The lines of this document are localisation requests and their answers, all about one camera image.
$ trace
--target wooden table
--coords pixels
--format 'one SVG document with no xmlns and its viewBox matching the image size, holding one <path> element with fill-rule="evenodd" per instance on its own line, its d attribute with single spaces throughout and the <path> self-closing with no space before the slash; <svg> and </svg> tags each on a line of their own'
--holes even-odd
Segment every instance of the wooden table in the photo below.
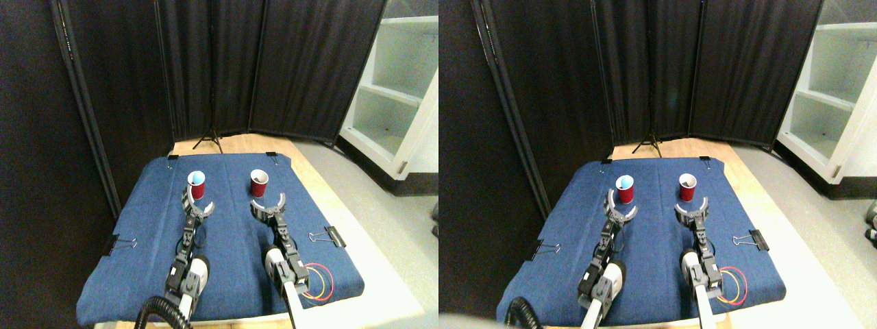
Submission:
<svg viewBox="0 0 877 329">
<path fill-rule="evenodd" d="M 658 157 L 658 152 L 653 147 L 641 147 L 635 154 L 631 154 L 636 146 L 637 144 L 629 144 L 616 147 L 612 159 Z M 724 162 L 724 174 L 728 177 L 728 182 L 737 193 L 752 223 L 761 230 L 770 244 L 771 258 L 786 284 L 786 298 L 781 301 L 716 315 L 719 328 L 862 327 L 804 240 L 727 143 L 704 139 L 677 139 L 661 143 L 659 147 L 666 158 L 708 155 Z M 873 291 L 862 293 L 873 294 Z M 692 318 L 637 327 L 697 328 L 699 325 L 697 319 Z"/>
<path fill-rule="evenodd" d="M 366 288 L 359 297 L 313 307 L 296 314 L 300 328 L 360 328 L 378 325 L 399 318 L 423 314 L 424 310 L 411 294 L 402 278 L 390 266 L 381 250 L 368 237 L 353 214 L 341 203 L 323 177 L 310 165 L 289 139 L 259 134 L 224 137 L 219 141 L 227 154 L 277 152 L 292 160 L 292 168 L 314 198 L 330 224 L 344 234 L 347 253 L 362 275 Z M 218 154 L 219 148 L 205 141 L 193 150 L 197 139 L 175 144 L 172 154 Z M 203 329 L 275 329 L 291 328 L 287 313 L 257 318 L 204 321 L 193 323 Z M 117 322 L 116 328 L 133 328 L 133 322 Z"/>
</svg>

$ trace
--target black baseboard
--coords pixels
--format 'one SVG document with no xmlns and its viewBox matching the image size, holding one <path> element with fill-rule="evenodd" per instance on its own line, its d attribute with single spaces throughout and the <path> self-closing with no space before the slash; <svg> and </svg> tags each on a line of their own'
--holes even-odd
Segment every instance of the black baseboard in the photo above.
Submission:
<svg viewBox="0 0 877 329">
<path fill-rule="evenodd" d="M 798 175 L 813 187 L 819 194 L 831 200 L 874 199 L 877 198 L 877 177 L 844 177 L 840 184 L 829 184 L 813 168 L 792 153 L 779 141 L 774 151 L 788 163 Z"/>
<path fill-rule="evenodd" d="M 357 166 L 360 166 L 378 185 L 394 196 L 436 196 L 439 194 L 438 173 L 410 173 L 404 181 L 397 181 L 343 137 L 338 138 L 335 146 L 350 157 Z"/>
</svg>

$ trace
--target shelf compartment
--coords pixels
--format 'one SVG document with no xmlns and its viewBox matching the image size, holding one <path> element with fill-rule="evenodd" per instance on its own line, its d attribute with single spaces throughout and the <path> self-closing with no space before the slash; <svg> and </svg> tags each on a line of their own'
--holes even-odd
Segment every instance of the shelf compartment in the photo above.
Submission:
<svg viewBox="0 0 877 329">
<path fill-rule="evenodd" d="M 877 22 L 819 25 L 816 31 L 845 39 L 877 41 Z"/>
<path fill-rule="evenodd" d="M 789 132 L 830 159 L 844 133 L 851 113 L 818 99 L 795 94 Z"/>
<path fill-rule="evenodd" d="M 851 103 L 849 101 L 845 101 L 843 98 L 834 97 L 831 95 L 826 95 L 818 91 L 813 90 L 797 90 L 797 95 L 801 95 L 803 97 L 807 97 L 809 99 L 819 101 L 831 106 L 834 106 L 842 111 L 852 112 L 852 108 L 856 106 L 855 103 Z"/>
<path fill-rule="evenodd" d="M 352 128 L 395 155 L 417 115 L 417 106 L 380 91 L 360 88 Z"/>
<path fill-rule="evenodd" d="M 813 37 L 809 90 L 859 100 L 877 57 L 874 23 L 821 25 Z"/>
<path fill-rule="evenodd" d="M 403 103 L 406 103 L 406 104 L 411 105 L 411 106 L 420 106 L 420 104 L 424 101 L 423 98 L 414 97 L 414 96 L 402 93 L 400 91 L 392 90 L 389 88 L 384 88 L 381 86 L 375 86 L 375 85 L 371 85 L 371 84 L 360 85 L 360 89 L 367 89 L 368 91 L 371 91 L 375 94 L 380 94 L 380 95 L 383 95 L 385 97 L 390 97 L 390 98 L 393 98 L 399 102 L 403 102 Z"/>
<path fill-rule="evenodd" d="M 422 98 L 439 68 L 439 17 L 387 18 L 374 38 L 372 81 Z"/>
</svg>

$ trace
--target tripod stand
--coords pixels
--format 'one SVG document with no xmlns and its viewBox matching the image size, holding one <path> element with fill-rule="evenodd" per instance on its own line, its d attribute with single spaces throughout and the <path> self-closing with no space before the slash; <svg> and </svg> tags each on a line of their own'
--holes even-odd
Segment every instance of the tripod stand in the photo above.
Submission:
<svg viewBox="0 0 877 329">
<path fill-rule="evenodd" d="M 211 6 L 212 6 L 211 4 L 208 4 L 207 17 L 208 17 L 208 25 L 210 26 L 210 30 L 213 31 L 213 20 L 210 19 L 210 18 L 212 18 L 212 13 L 210 12 Z M 216 91 L 215 91 L 216 84 L 213 83 L 214 60 L 213 60 L 213 39 L 212 38 L 208 38 L 207 48 L 208 48 L 208 51 L 210 52 L 210 82 L 211 82 L 211 84 L 210 84 L 210 130 L 204 133 L 204 136 L 202 136 L 201 139 L 198 140 L 197 143 L 195 143 L 195 145 L 192 147 L 192 149 L 194 150 L 195 147 L 198 147 L 198 145 L 201 144 L 201 142 L 208 140 L 208 141 L 212 141 L 212 142 L 216 143 L 217 147 L 219 147 L 219 153 L 224 154 L 225 152 L 222 151 L 222 146 L 219 145 L 219 140 L 222 139 L 222 136 L 219 136 L 219 133 L 217 133 L 217 129 L 216 129 L 216 126 L 217 126 Z"/>
<path fill-rule="evenodd" d="M 208 140 L 208 141 L 212 141 L 212 142 L 216 143 L 217 146 L 219 147 L 219 152 L 222 154 L 223 153 L 222 146 L 219 145 L 220 139 L 222 139 L 222 136 L 219 136 L 219 134 L 217 133 L 217 130 L 213 128 L 213 125 L 210 125 L 210 130 L 208 132 L 206 132 L 204 134 L 204 136 L 201 137 L 201 140 L 198 140 L 198 142 L 195 143 L 195 145 L 192 147 L 192 149 L 194 150 L 195 147 L 198 147 L 198 144 L 201 144 L 201 142 Z"/>
<path fill-rule="evenodd" d="M 652 38 L 652 28 L 649 26 L 649 15 L 648 15 L 649 2 L 648 2 L 648 0 L 645 1 L 645 12 L 646 12 L 645 26 L 648 29 L 648 33 L 647 33 L 647 36 L 645 38 L 645 47 L 648 49 L 648 48 L 650 48 L 649 44 L 651 43 L 651 38 Z M 649 52 L 646 52 L 646 53 L 648 54 L 649 62 L 651 63 L 651 54 Z M 651 84 L 651 82 L 654 81 L 654 79 L 652 77 L 653 73 L 654 72 L 652 71 L 652 66 L 649 65 L 649 82 L 650 82 L 649 83 L 649 103 L 648 103 L 649 133 L 643 137 L 643 140 L 639 142 L 639 145 L 637 145 L 637 148 L 633 149 L 633 152 L 631 152 L 631 154 L 635 154 L 637 152 L 637 150 L 639 150 L 639 147 L 641 147 L 643 145 L 647 145 L 647 146 L 654 147 L 656 150 L 658 150 L 658 156 L 663 158 L 664 155 L 662 155 L 660 153 L 660 148 L 658 147 L 658 143 L 660 143 L 660 140 L 655 138 L 654 89 L 653 89 L 653 86 Z"/>
<path fill-rule="evenodd" d="M 658 156 L 663 158 L 664 155 L 661 155 L 660 147 L 658 147 L 658 143 L 660 143 L 660 140 L 655 138 L 654 128 L 649 128 L 649 134 L 647 134 L 645 137 L 643 137 L 643 141 L 639 142 L 639 145 L 637 145 L 637 148 L 634 148 L 633 152 L 631 152 L 631 153 L 635 154 L 637 152 L 637 150 L 639 150 L 639 147 L 646 145 L 646 146 L 654 147 L 656 150 L 658 150 Z"/>
</svg>

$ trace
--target yellow wire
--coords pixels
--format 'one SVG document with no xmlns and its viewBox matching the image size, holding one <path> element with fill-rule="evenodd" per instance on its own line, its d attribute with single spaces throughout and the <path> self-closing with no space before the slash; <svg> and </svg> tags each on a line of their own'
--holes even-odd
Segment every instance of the yellow wire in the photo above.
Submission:
<svg viewBox="0 0 877 329">
<path fill-rule="evenodd" d="M 304 295 L 304 294 L 302 294 L 302 296 L 304 296 L 305 298 L 308 298 L 308 299 L 317 299 L 317 298 L 320 298 L 320 297 L 323 296 L 323 293 L 326 292 L 326 280 L 323 278 L 323 275 L 320 274 L 320 271 L 317 271 L 316 268 L 312 268 L 312 267 L 308 266 L 307 269 L 312 270 L 312 271 L 314 271 L 314 272 L 317 273 L 317 276 L 320 277 L 320 282 L 323 283 L 323 289 L 320 290 L 320 294 L 319 294 L 319 295 L 316 295 L 316 296 L 314 296 L 314 297 L 308 297 L 308 295 Z"/>
<path fill-rule="evenodd" d="M 737 295 L 734 297 L 734 299 L 732 299 L 730 301 L 725 299 L 723 296 L 719 296 L 718 300 L 722 303 L 725 303 L 725 304 L 737 302 L 737 298 L 740 297 L 740 281 L 737 281 L 737 277 L 729 271 L 722 270 L 722 273 L 727 273 L 728 275 L 730 275 L 734 279 L 734 283 L 737 284 Z"/>
</svg>

